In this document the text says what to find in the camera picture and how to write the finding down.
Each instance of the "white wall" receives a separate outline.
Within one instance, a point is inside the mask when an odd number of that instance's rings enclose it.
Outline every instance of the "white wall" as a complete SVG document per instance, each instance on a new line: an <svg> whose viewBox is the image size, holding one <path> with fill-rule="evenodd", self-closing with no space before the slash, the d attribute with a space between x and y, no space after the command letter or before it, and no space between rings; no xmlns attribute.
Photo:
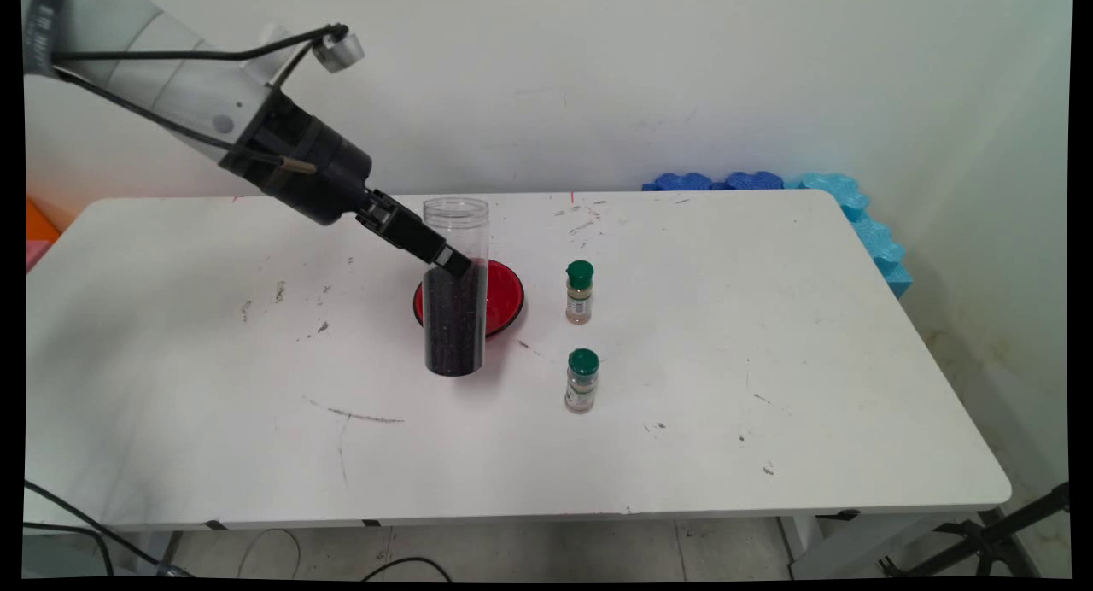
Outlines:
<svg viewBox="0 0 1093 591"><path fill-rule="evenodd" d="M1006 510L1070 478L1067 444L1067 120L1070 29L1035 80L989 108L950 187L912 238L904 308L1013 483ZM1021 534L1045 575L1070 576L1070 517Z"/></svg>
<svg viewBox="0 0 1093 591"><path fill-rule="evenodd" d="M270 19L360 32L365 61L329 76L308 59L286 92L373 156L383 190L839 170L897 228L1043 21L1043 0L153 1L223 49ZM95 198L255 191L79 88L25 92L28 191L59 225Z"/></svg>
<svg viewBox="0 0 1093 591"><path fill-rule="evenodd" d="M223 49L271 19L357 31L365 61L329 76L308 59L285 92L367 151L390 193L859 178L1014 504L1067 477L1071 0L153 1ZM256 193L78 88L24 88L27 194L58 225L97 198ZM1046 574L1069 574L1063 524L1025 534Z"/></svg>

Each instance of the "floor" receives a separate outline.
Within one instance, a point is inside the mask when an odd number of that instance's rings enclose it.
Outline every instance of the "floor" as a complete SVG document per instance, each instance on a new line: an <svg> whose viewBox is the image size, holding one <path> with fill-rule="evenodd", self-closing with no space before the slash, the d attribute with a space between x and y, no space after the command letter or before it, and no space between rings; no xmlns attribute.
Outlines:
<svg viewBox="0 0 1093 591"><path fill-rule="evenodd" d="M953 518L954 521L967 517ZM821 521L832 533L838 521ZM84 537L58 542L95 553ZM955 542L940 533L892 555L913 566ZM399 528L197 531L181 536L174 564L195 576L361 580L377 567L409 556L428 557L455 581L660 582L788 579L786 547L775 519L512 522ZM130 557L115 562L132 567ZM972 576L966 559L943 575ZM869 565L848 578L880 578ZM994 576L1009 576L997 565ZM442 581L426 564L396 565L376 581Z"/></svg>

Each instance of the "robotic arm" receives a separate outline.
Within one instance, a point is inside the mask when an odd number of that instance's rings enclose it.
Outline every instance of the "robotic arm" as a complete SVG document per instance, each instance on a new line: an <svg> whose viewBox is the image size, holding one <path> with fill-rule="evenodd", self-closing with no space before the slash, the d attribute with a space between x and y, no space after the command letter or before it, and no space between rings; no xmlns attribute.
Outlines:
<svg viewBox="0 0 1093 591"><path fill-rule="evenodd" d="M393 198L365 187L372 158L281 85L312 51L330 72L364 57L343 25L221 52L150 0L22 0L23 73L44 74L151 119L320 225L354 213L396 248L460 276L470 261ZM292 54L293 46L298 46Z"/></svg>

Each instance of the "foam block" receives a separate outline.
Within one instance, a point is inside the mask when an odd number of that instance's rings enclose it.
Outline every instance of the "foam block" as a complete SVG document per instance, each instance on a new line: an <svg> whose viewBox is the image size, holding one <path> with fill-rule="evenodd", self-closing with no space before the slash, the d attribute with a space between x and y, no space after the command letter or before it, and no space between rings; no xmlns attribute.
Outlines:
<svg viewBox="0 0 1093 591"><path fill-rule="evenodd" d="M892 229L889 226L873 221L869 213L862 213L861 218L850 222L850 225L883 275L889 275L900 267L900 260L903 260L907 251L892 240Z"/></svg>
<svg viewBox="0 0 1093 591"><path fill-rule="evenodd" d="M783 187L780 176L766 170L759 170L757 174L738 170L725 178L726 190L780 190Z"/></svg>
<svg viewBox="0 0 1093 591"><path fill-rule="evenodd" d="M895 298L900 298L914 281L903 264L895 264L895 268L884 276L884 280L888 281L889 287L892 289Z"/></svg>
<svg viewBox="0 0 1093 591"><path fill-rule="evenodd" d="M663 174L658 176L656 181L643 182L642 191L679 191L679 190L710 190L714 186L708 176L703 174Z"/></svg>
<svg viewBox="0 0 1093 591"><path fill-rule="evenodd" d="M835 197L848 221L859 221L869 205L869 198L858 191L858 182L844 174L804 174L797 181L803 189L824 190Z"/></svg>

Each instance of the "jar label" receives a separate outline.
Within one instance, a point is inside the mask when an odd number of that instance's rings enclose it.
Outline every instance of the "jar label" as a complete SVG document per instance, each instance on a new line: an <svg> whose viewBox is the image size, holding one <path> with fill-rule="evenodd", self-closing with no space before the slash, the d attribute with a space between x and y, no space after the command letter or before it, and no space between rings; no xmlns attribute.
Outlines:
<svg viewBox="0 0 1093 591"><path fill-rule="evenodd" d="M569 405L569 409L577 409L577 411L589 409L593 400L596 400L596 389L590 389L586 393L578 393L571 386L565 389L565 404Z"/></svg>
<svg viewBox="0 0 1093 591"><path fill-rule="evenodd" d="M592 311L592 298L588 296L586 299L575 299L573 296L566 296L568 299L566 310L572 315L589 315Z"/></svg>

